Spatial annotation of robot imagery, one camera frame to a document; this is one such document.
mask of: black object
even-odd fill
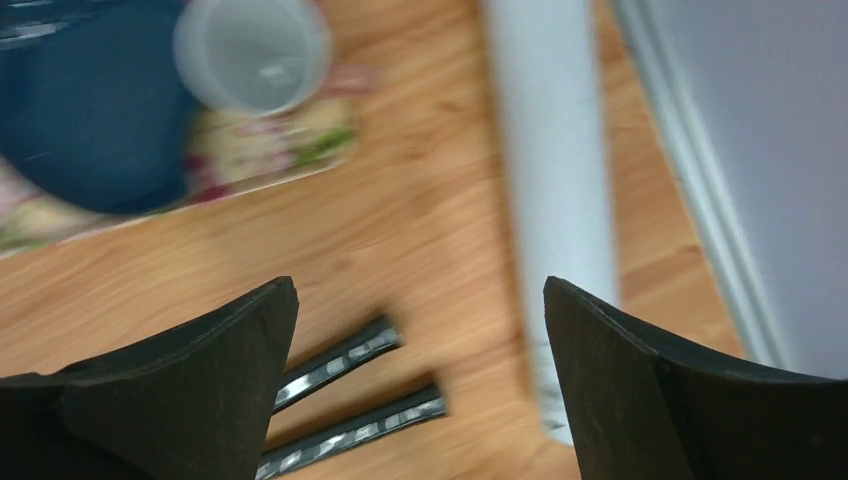
[[[180,0],[0,2],[0,154],[95,212],[187,196],[198,104],[173,62],[181,11]]]
[[[253,479],[297,310],[279,278],[56,374],[0,379],[0,478]]]
[[[545,318],[584,479],[848,478],[848,382],[724,355],[553,277]]]
[[[447,415],[436,384],[262,455],[255,480],[291,473],[404,428]]]
[[[274,413],[400,346],[400,334],[389,317],[378,316],[356,333],[286,372],[274,402]]]

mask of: cup rim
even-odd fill
[[[283,8],[289,10],[298,26],[298,34],[306,39],[308,51],[307,63],[309,75],[314,76],[311,81],[304,81],[286,103],[272,109],[257,109],[246,105],[237,97],[231,95],[225,87],[212,74],[208,60],[208,45],[203,42],[208,37],[208,18],[215,11],[215,7],[225,1],[238,0],[192,0],[180,17],[177,35],[174,39],[174,47],[177,56],[177,66],[184,83],[189,90],[207,106],[214,109],[233,109],[259,117],[278,115],[293,110],[313,97],[327,80],[332,66],[332,36],[324,15],[313,0],[266,0],[276,2]],[[186,25],[194,24],[193,28],[187,29]],[[190,43],[195,48],[182,48],[180,43],[186,40],[188,34],[193,40]],[[194,55],[196,58],[185,58]]]

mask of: wood grain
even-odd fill
[[[386,308],[407,346],[273,419],[271,443],[434,375],[453,415],[299,479],[579,478],[538,426],[476,0],[330,0],[339,55],[382,72],[358,154],[278,188],[0,261],[0,375],[51,372],[294,277],[296,363]],[[626,308],[739,346],[610,11],[598,13]]]

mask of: wooden surface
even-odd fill
[[[292,362],[387,308],[407,346],[274,418],[271,443],[414,388],[453,415],[298,479],[579,477],[538,427],[476,0],[330,0],[338,50],[378,67],[346,165],[0,261],[0,375],[51,372],[179,324],[277,275],[301,299]],[[605,8],[599,34],[627,310],[738,353]]]

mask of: white cup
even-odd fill
[[[174,32],[174,58],[208,107],[273,115],[321,88],[330,44],[312,0],[192,0]]]

